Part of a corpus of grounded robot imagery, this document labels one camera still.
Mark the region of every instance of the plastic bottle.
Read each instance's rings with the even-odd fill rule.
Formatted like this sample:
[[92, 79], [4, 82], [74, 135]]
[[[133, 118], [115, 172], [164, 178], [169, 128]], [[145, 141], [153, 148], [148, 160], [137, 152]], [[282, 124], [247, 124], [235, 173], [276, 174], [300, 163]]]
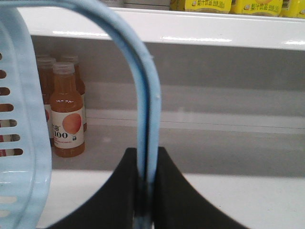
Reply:
[[84, 124], [84, 132], [85, 132], [87, 130], [86, 104], [85, 104], [86, 87], [85, 87], [83, 80], [81, 79], [78, 55], [73, 55], [73, 54], [61, 55], [61, 61], [71, 62], [74, 64], [76, 90], [81, 94], [81, 97], [82, 97], [82, 104], [83, 104], [82, 121]]
[[41, 58], [37, 58], [36, 61], [38, 67], [44, 110], [46, 113], [47, 125], [49, 130], [50, 143], [51, 146], [54, 146], [50, 97], [54, 92], [53, 64], [56, 62], [56, 60], [55, 58], [51, 58], [51, 57], [41, 57]]
[[74, 64], [57, 62], [53, 65], [54, 93], [51, 95], [55, 154], [77, 156], [84, 152], [82, 98], [76, 90]]

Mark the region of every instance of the white bottle cap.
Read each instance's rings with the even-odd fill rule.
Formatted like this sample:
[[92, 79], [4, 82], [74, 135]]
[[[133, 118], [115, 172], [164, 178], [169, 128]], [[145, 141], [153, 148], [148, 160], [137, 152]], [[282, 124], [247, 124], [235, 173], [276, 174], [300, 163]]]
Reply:
[[74, 54], [63, 54], [61, 55], [61, 61], [71, 62], [73, 64], [78, 64], [78, 55]]
[[75, 72], [74, 64], [71, 62], [56, 62], [53, 64], [54, 74], [67, 75]]
[[41, 57], [50, 57], [50, 54], [46, 53], [41, 53], [41, 54], [35, 54], [36, 58], [41, 58]]
[[56, 62], [52, 57], [40, 57], [36, 59], [37, 67], [42, 69], [52, 69], [53, 64]]

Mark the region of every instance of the white shelf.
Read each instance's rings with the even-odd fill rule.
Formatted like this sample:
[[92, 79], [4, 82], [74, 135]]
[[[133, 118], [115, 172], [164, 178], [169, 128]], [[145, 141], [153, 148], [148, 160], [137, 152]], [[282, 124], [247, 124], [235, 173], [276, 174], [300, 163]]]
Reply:
[[[113, 8], [144, 42], [305, 50], [305, 20]], [[56, 8], [20, 8], [30, 33], [109, 40], [85, 17]]]
[[[53, 155], [50, 194], [38, 228], [90, 198], [125, 149], [135, 146], [136, 128], [128, 122], [92, 122], [88, 120], [85, 153], [74, 158]], [[249, 228], [304, 227], [305, 135], [162, 128], [160, 146], [205, 198]]]

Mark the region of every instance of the blue plastic handle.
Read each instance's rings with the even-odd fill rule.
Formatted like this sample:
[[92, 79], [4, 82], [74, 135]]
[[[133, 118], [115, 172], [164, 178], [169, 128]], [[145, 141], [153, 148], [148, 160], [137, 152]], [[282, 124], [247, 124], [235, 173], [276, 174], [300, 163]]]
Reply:
[[[161, 92], [158, 73], [147, 48], [119, 15], [97, 0], [0, 0], [0, 7], [33, 6], [58, 6], [86, 16], [103, 28], [122, 51], [137, 92], [139, 178], [145, 184], [148, 199], [151, 198], [157, 165]], [[147, 214], [137, 219], [135, 227], [150, 227], [150, 216]]]

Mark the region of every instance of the shopping basket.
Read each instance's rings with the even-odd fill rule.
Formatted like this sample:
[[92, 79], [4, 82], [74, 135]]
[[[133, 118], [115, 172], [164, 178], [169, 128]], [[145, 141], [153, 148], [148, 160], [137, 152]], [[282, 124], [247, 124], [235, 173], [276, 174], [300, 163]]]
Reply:
[[124, 54], [134, 77], [138, 102], [137, 168], [138, 196], [142, 212], [134, 223], [150, 224], [145, 199], [152, 196], [160, 119], [160, 86], [156, 68], [144, 44], [117, 14], [97, 0], [1, 0], [0, 68], [6, 72], [1, 87], [10, 94], [1, 104], [14, 109], [1, 112], [1, 120], [17, 125], [0, 129], [0, 135], [19, 135], [16, 142], [1, 143], [2, 149], [20, 148], [20, 156], [0, 158], [0, 209], [2, 229], [35, 228], [48, 193], [51, 149], [31, 38], [16, 7], [58, 6], [88, 17], [101, 26]]

